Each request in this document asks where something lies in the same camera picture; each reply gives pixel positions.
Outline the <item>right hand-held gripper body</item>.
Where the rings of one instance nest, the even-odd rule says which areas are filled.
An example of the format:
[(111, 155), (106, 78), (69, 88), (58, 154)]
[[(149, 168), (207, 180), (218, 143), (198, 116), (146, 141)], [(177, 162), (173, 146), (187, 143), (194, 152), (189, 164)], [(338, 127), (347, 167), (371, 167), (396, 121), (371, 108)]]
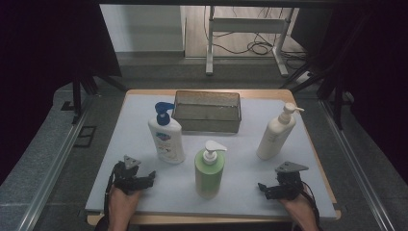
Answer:
[(300, 172), (308, 169), (304, 165), (289, 161), (277, 167), (275, 171), (279, 185), (274, 190), (273, 198), (294, 200), (303, 190)]

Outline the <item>white pump bottle blue cap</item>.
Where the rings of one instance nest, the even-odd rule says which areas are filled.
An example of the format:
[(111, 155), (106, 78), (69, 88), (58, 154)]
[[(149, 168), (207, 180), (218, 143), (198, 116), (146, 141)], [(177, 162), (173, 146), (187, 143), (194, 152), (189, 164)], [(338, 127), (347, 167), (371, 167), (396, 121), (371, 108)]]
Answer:
[(172, 103), (158, 102), (156, 116), (148, 121), (148, 126), (158, 157), (167, 163), (180, 164), (186, 155), (182, 145), (182, 126), (167, 112), (173, 109)]

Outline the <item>dark curtain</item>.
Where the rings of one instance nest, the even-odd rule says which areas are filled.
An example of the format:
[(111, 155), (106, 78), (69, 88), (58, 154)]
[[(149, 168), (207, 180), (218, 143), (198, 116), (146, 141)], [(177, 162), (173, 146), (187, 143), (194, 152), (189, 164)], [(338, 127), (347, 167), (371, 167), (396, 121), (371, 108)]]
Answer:
[(120, 74), (98, 0), (0, 0), (0, 184), (57, 89), (75, 78)]
[(351, 112), (408, 183), (408, 0), (372, 0), (352, 9), (301, 9), (292, 38), (325, 68), (370, 14), (339, 70), (326, 77), (318, 96), (341, 86), (354, 97)]

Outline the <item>white panel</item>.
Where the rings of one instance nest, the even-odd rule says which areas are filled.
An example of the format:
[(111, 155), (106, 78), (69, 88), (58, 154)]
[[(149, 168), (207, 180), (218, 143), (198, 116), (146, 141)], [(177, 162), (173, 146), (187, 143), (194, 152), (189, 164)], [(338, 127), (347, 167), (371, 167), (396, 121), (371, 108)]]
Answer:
[(101, 5), (115, 52), (185, 50), (181, 6)]

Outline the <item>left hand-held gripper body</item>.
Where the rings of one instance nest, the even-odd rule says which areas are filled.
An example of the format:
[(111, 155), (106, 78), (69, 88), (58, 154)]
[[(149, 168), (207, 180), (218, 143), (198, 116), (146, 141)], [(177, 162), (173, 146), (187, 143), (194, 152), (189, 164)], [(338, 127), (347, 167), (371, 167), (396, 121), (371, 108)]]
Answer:
[(144, 189), (144, 184), (137, 177), (140, 161), (125, 155), (114, 166), (114, 185), (126, 194)]

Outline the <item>person's right hand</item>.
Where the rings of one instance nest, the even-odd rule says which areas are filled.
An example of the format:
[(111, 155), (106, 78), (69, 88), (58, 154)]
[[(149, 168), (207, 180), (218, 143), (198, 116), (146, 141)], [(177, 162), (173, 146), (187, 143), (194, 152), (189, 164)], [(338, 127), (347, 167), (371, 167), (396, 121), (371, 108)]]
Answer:
[(279, 199), (290, 217), (297, 223), (314, 221), (315, 215), (309, 201), (302, 194), (296, 199)]

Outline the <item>cream white pump bottle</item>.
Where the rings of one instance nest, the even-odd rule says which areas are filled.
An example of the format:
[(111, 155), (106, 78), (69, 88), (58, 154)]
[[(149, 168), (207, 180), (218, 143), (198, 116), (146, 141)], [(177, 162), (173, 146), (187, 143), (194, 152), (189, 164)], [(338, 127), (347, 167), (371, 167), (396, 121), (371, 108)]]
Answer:
[(296, 125), (296, 119), (293, 115), (296, 111), (303, 112), (303, 109), (298, 108), (294, 103), (286, 103), (282, 113), (268, 123), (256, 151), (260, 159), (268, 160), (280, 153)]

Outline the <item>pale blue table mat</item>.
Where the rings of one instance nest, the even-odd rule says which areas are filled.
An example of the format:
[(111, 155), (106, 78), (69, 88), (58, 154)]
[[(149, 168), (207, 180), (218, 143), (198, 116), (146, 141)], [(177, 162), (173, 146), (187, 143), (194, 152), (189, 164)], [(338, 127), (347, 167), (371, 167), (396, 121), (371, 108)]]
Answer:
[[(88, 211), (103, 209), (104, 192), (112, 169), (128, 155), (140, 161), (139, 176), (156, 172), (154, 186), (142, 194), (138, 207), (142, 214), (283, 218), (287, 215), (285, 209), (279, 202), (266, 199), (258, 185), (275, 186), (275, 169), (289, 161), (308, 168), (301, 173), (301, 179), (311, 187), (320, 216), (325, 219), (336, 217), (299, 113), (294, 115), (296, 125), (277, 156), (264, 161), (256, 155), (268, 122), (283, 111), (282, 100), (243, 98), (242, 121), (236, 134), (185, 133), (186, 160), (178, 165), (158, 158), (148, 127), (148, 120), (156, 116), (155, 104), (173, 100), (169, 95), (129, 94), (125, 97), (86, 204)], [(206, 141), (216, 141), (227, 147), (220, 189), (211, 199), (201, 197), (195, 190), (194, 157), (205, 147)]]

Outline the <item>green pump bottle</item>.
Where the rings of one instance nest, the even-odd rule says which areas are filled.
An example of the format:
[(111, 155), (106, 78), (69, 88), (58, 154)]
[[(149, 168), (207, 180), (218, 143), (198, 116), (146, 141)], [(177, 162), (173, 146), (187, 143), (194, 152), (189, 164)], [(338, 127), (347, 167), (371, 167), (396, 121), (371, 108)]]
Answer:
[(216, 142), (206, 141), (205, 147), (194, 158), (195, 189), (203, 198), (214, 198), (220, 188), (227, 148)]

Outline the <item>white power strip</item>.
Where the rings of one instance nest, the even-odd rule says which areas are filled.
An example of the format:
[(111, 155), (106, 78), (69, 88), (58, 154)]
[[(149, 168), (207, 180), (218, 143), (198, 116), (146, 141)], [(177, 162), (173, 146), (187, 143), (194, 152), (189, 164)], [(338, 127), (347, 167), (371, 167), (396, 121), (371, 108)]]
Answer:
[(312, 76), (313, 76), (312, 72), (305, 71), (299, 77), (296, 78), (295, 82), (300, 85), (304, 83), (305, 81), (309, 80)]

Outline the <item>white metal desk frame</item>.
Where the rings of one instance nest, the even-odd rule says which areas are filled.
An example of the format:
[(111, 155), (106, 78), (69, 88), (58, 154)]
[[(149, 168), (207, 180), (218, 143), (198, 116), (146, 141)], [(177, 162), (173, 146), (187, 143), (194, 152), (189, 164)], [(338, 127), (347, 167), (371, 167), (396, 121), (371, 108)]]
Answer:
[(282, 47), (288, 34), (293, 18), (294, 8), (288, 8), (283, 18), (245, 18), (245, 17), (215, 17), (216, 7), (209, 7), (206, 74), (214, 73), (214, 32), (248, 34), (274, 34), (277, 41), (272, 45), (272, 55), (282, 77), (288, 77), (289, 72), (282, 58)]

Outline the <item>aluminium rail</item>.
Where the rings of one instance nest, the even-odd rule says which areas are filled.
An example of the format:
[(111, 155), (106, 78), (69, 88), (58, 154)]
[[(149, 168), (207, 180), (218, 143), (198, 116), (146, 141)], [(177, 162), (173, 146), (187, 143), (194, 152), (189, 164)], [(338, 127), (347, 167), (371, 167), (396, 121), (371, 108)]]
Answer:
[(83, 127), (83, 124), (88, 116), (89, 107), (92, 104), (93, 99), (88, 96), (82, 104), (82, 114), (71, 126), (67, 137), (65, 138), (62, 147), (58, 154), (50, 164), (45, 176), (39, 184), (38, 190), (34, 194), (34, 197), (25, 211), (19, 225), (15, 231), (33, 231), (36, 226), (40, 214), (64, 168), (64, 164), (69, 156), (69, 153), (79, 136), (79, 133)]
[(368, 176), (362, 169), (352, 147), (346, 138), (344, 131), (339, 128), (335, 119), (333, 118), (334, 113), (332, 112), (330, 105), (326, 101), (319, 101), (322, 107), (325, 117), (329, 123), (329, 126), (342, 150), (344, 157), (354, 175), (360, 190), (368, 202), (371, 213), (373, 214), (379, 228), (381, 231), (395, 231), (395, 226), (393, 225), (387, 210), (385, 209), (383, 203), (381, 202), (379, 196), (375, 192)]

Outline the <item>black tripod stand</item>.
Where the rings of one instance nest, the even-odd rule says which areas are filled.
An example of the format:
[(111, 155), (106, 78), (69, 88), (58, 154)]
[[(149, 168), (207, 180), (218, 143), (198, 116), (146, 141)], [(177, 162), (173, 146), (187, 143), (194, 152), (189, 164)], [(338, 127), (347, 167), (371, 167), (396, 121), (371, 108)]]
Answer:
[(331, 64), (326, 68), (319, 68), (314, 62), (307, 62), (296, 70), (291, 76), (287, 78), (281, 89), (285, 89), (292, 81), (298, 79), (301, 74), (307, 70), (312, 71), (312, 76), (306, 81), (290, 88), (291, 93), (296, 93), (310, 87), (311, 85), (321, 82), (318, 90), (318, 99), (326, 100), (331, 94), (334, 94), (333, 115), (335, 124), (342, 130), (342, 106), (343, 106), (343, 89), (344, 80), (339, 73), (339, 68), (335, 64)]
[(77, 74), (72, 81), (72, 96), (73, 96), (73, 112), (74, 118), (72, 123), (76, 124), (82, 116), (82, 100), (81, 100), (81, 89), (84, 89), (87, 94), (96, 95), (98, 87), (94, 80), (95, 77), (105, 81), (109, 85), (121, 90), (123, 92), (128, 91), (129, 89), (124, 85), (120, 84), (113, 77), (104, 75), (101, 73), (86, 73), (86, 74)]

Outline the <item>metal mesh basket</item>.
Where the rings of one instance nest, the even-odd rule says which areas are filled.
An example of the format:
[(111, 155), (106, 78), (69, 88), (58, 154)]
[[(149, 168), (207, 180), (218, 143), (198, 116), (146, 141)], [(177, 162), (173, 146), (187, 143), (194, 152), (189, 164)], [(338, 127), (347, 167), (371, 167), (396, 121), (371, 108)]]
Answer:
[(238, 133), (242, 121), (237, 92), (178, 90), (172, 117), (184, 131)]

